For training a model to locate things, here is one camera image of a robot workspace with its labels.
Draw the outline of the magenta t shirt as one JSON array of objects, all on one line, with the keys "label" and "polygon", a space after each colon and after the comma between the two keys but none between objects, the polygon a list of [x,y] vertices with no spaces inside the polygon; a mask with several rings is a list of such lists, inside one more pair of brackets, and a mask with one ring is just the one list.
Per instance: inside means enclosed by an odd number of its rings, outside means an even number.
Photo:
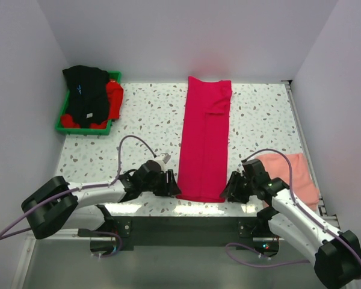
[{"label": "magenta t shirt", "polygon": [[222,203],[227,184],[232,82],[188,77],[177,184],[179,199]]}]

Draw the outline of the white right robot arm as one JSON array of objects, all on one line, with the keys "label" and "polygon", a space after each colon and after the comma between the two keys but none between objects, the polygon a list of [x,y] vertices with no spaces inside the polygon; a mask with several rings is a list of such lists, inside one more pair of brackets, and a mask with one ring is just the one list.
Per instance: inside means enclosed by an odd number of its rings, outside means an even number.
[{"label": "white right robot arm", "polygon": [[221,197],[247,203],[250,196],[267,203],[257,213],[255,230],[283,238],[313,265],[326,288],[342,288],[361,279],[361,247],[352,231],[341,231],[314,213],[281,178],[271,178],[258,159],[243,160],[232,172]]}]

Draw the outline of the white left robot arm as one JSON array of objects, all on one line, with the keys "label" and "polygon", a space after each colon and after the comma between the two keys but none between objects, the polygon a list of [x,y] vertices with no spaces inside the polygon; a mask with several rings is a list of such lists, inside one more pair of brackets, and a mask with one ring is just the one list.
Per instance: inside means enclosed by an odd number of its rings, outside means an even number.
[{"label": "white left robot arm", "polygon": [[113,228],[105,204],[134,200],[144,192],[159,197],[181,193],[174,172],[162,160],[149,160],[107,182],[73,183],[62,176],[51,178],[21,204],[36,239],[62,229],[88,229],[99,236]]}]

